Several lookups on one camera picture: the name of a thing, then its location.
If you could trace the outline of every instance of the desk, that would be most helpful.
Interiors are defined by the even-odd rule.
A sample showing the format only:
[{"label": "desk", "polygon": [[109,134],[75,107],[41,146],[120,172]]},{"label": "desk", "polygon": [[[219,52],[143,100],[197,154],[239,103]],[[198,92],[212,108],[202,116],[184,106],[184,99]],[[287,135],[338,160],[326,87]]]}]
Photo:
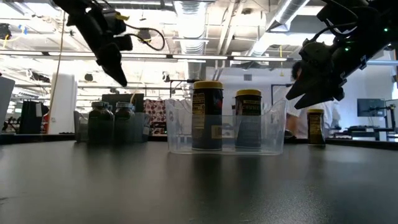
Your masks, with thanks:
[{"label": "desk", "polygon": [[398,152],[286,145],[281,156],[167,143],[0,149],[0,223],[395,223]]}]

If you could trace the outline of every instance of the table surface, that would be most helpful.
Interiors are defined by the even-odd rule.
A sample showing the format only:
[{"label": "table surface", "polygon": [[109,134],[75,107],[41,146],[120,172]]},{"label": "table surface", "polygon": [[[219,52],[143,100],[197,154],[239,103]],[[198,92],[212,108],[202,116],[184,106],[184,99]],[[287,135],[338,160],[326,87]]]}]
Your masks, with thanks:
[{"label": "table surface", "polygon": [[186,155],[165,142],[0,147],[0,223],[396,223],[398,152],[287,145]]}]

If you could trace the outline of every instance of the yellow lid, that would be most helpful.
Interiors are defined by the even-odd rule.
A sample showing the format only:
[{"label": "yellow lid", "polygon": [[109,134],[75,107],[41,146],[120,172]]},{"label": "yellow lid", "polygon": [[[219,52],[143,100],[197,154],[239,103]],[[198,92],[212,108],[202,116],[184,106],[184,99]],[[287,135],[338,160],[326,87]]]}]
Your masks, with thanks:
[{"label": "yellow lid", "polygon": [[238,90],[236,92],[236,96],[243,96],[243,95],[261,96],[261,91],[260,90]]},{"label": "yellow lid", "polygon": [[223,89],[223,84],[217,81],[199,81],[193,84],[193,89],[202,89],[202,88],[216,88],[216,89]]},{"label": "yellow lid", "polygon": [[307,113],[324,113],[323,109],[308,109]]}]

